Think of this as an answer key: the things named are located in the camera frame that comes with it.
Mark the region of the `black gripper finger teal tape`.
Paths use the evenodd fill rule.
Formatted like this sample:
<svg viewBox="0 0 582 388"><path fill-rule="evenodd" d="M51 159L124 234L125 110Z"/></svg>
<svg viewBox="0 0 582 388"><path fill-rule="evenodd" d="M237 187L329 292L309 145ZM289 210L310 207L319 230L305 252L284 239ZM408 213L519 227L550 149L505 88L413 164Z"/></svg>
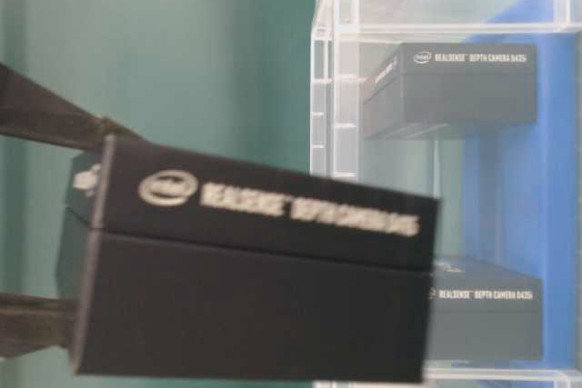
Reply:
<svg viewBox="0 0 582 388"><path fill-rule="evenodd" d="M74 300L1 293L1 356L68 348L76 307Z"/></svg>
<svg viewBox="0 0 582 388"><path fill-rule="evenodd" d="M1 134L78 150L101 147L109 135L142 137L106 116L97 116L1 65Z"/></svg>

